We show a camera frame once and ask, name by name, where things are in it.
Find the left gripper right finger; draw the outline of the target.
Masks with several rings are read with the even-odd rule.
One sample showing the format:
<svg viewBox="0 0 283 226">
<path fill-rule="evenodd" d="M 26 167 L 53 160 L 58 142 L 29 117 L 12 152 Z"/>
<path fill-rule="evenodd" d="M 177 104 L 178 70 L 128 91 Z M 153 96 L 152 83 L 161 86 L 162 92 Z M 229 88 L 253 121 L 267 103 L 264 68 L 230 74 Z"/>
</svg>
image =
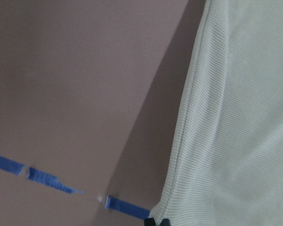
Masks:
<svg viewBox="0 0 283 226">
<path fill-rule="evenodd" d="M 161 223 L 159 226 L 170 226 L 170 220 L 167 218 L 162 219 Z"/>
</svg>

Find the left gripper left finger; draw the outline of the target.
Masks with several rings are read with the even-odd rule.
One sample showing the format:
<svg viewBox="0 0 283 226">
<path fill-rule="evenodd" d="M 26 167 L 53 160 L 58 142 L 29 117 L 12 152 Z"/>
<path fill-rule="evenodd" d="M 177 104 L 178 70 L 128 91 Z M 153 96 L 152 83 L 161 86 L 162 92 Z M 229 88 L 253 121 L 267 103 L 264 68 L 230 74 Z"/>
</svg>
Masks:
<svg viewBox="0 0 283 226">
<path fill-rule="evenodd" d="M 155 226 L 155 219 L 154 218 L 144 219 L 144 226 Z"/>
</svg>

